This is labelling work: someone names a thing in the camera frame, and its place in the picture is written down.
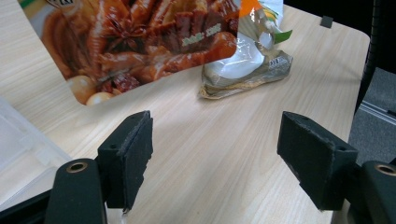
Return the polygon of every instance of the wooden tabletop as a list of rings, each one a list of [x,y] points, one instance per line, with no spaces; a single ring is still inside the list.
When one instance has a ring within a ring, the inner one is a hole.
[[[130,223],[328,223],[276,154],[282,111],[348,139],[369,37],[285,7],[278,46],[294,61],[278,82],[217,101],[198,97],[202,67],[105,103],[78,103],[16,0],[0,1],[0,95],[73,158],[127,116],[150,110],[154,153]]]

